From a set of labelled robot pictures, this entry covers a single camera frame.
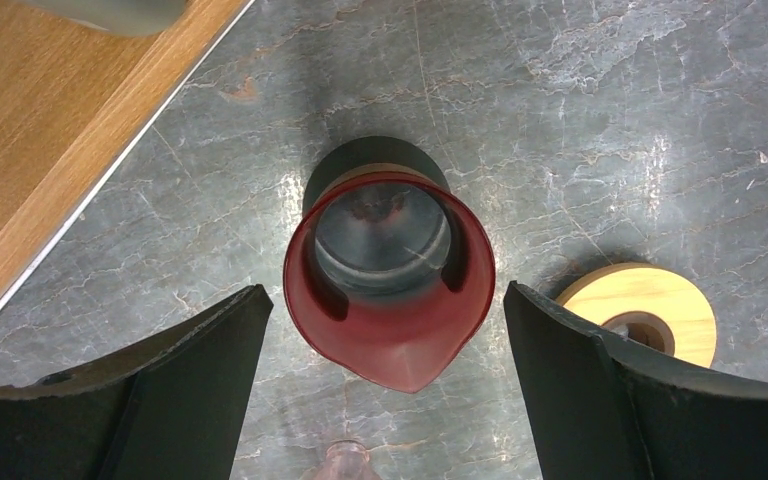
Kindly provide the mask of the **wooden ring stand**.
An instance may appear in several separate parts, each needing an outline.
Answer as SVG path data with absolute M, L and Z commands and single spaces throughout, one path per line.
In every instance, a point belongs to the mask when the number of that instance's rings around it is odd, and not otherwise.
M 713 308 L 690 280 L 644 263 L 600 268 L 573 282 L 556 302 L 651 349 L 708 368 L 717 345 Z

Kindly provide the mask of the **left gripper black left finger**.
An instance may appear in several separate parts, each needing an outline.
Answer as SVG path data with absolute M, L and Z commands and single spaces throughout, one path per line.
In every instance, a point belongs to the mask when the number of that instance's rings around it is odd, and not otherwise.
M 226 479 L 273 304 L 243 288 L 189 320 L 0 387 L 0 479 Z

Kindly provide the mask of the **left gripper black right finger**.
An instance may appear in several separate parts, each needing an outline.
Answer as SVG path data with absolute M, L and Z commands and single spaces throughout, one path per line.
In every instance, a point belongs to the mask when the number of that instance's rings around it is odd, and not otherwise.
M 513 282 L 511 350 L 546 479 L 768 479 L 768 383 L 699 367 Z

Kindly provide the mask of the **red black dripper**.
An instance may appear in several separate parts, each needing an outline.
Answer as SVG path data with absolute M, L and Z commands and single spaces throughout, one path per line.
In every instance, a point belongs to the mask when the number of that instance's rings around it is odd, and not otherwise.
M 367 136 L 329 152 L 288 244 L 290 317 L 324 358 L 382 387 L 432 383 L 484 322 L 496 268 L 476 215 L 408 141 Z

